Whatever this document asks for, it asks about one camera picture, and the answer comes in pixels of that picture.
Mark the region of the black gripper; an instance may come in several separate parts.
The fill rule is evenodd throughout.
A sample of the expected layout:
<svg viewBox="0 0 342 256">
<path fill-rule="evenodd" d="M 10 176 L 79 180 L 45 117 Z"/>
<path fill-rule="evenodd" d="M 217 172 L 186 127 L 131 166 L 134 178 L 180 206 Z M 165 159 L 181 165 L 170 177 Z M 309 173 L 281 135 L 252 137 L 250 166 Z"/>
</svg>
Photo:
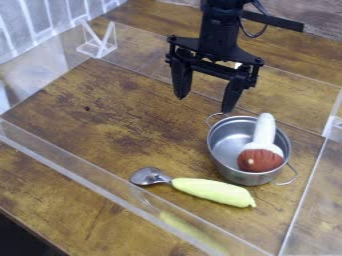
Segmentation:
<svg viewBox="0 0 342 256">
<path fill-rule="evenodd" d="M 172 68 L 174 94 L 184 99 L 193 84 L 194 71 L 229 80 L 222 101 L 222 112 L 230 113 L 245 89 L 254 87 L 258 81 L 260 68 L 265 65 L 262 58 L 252 55 L 238 45 L 205 51 L 198 38 L 168 37 L 170 51 L 166 62 Z"/>
</svg>

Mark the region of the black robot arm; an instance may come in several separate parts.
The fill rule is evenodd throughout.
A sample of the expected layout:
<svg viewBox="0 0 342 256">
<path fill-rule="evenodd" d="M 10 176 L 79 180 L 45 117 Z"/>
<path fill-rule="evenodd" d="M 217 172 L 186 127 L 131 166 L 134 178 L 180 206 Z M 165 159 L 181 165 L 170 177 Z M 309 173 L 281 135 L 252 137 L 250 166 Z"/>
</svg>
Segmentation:
<svg viewBox="0 0 342 256">
<path fill-rule="evenodd" d="M 229 80 L 222 101 L 222 112 L 230 113 L 242 92 L 254 87 L 260 68 L 265 61 L 238 46 L 238 33 L 250 38 L 260 37 L 266 27 L 257 34 L 250 34 L 244 27 L 244 6 L 252 3 L 265 16 L 269 13 L 260 0 L 201 0 L 204 12 L 198 38 L 168 37 L 170 52 L 166 63 L 172 68 L 174 94 L 184 99 L 193 84 L 193 72 L 201 72 Z"/>
</svg>

